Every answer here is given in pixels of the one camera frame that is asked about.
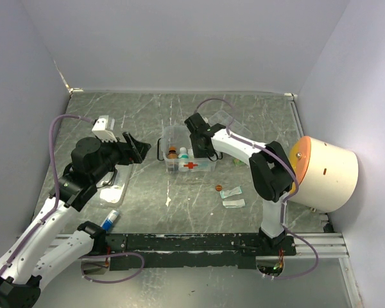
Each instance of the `blue marker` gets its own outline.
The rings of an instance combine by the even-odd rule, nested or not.
[[[113,226],[113,223],[117,219],[118,215],[120,215],[120,213],[117,210],[112,210],[101,224],[101,227],[108,232]]]

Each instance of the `plastic storage box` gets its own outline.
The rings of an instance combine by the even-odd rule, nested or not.
[[[164,128],[162,138],[157,144],[157,158],[166,163],[167,172],[197,172],[197,171],[213,171],[216,168],[216,161],[211,161],[208,158],[194,158],[192,156],[190,131],[186,126],[172,125]],[[180,148],[186,148],[189,152],[189,158],[168,159],[167,154],[169,148],[174,146],[177,154],[180,153]]]

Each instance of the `white bottle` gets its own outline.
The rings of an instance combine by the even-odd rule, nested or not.
[[[181,172],[188,171],[188,167],[184,165],[188,164],[188,154],[186,148],[180,148],[180,154],[178,155],[180,161],[178,162],[178,170]]]

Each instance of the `red cross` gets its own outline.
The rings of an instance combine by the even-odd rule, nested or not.
[[[188,169],[194,169],[196,166],[198,165],[194,164],[193,162],[189,162],[188,164],[184,165],[184,167],[188,167]]]

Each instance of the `white wall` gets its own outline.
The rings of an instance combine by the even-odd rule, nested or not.
[[[298,92],[348,0],[22,0],[72,87]]]
[[[366,306],[385,307],[385,1],[351,1],[298,100],[307,134],[359,157],[356,191],[331,217]]]
[[[49,124],[67,100],[21,2],[0,0],[0,255],[31,219],[49,164]]]

